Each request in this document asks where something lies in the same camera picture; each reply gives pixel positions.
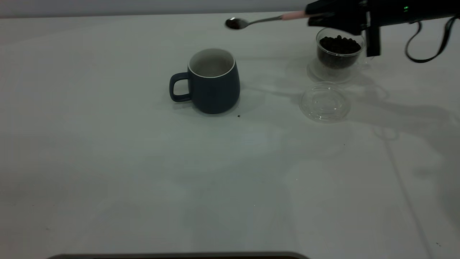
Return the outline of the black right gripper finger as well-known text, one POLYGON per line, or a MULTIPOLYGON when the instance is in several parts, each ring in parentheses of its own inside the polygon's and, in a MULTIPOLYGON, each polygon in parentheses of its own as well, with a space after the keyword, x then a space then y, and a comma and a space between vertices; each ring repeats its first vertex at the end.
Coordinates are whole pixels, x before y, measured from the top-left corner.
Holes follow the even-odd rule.
POLYGON ((308 17, 318 16, 363 16, 360 0, 317 0, 305 8, 308 17))
POLYGON ((354 15, 331 15, 312 17, 308 20, 309 26, 333 28, 352 35, 360 35, 364 30, 363 18, 354 15))

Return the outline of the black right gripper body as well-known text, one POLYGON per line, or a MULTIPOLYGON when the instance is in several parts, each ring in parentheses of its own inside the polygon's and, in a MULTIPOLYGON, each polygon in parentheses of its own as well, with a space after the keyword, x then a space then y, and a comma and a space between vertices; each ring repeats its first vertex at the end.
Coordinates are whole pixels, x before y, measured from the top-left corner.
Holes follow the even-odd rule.
POLYGON ((393 25, 395 21, 395 0, 368 0, 365 6, 366 54, 376 57, 381 54, 381 27, 393 25))

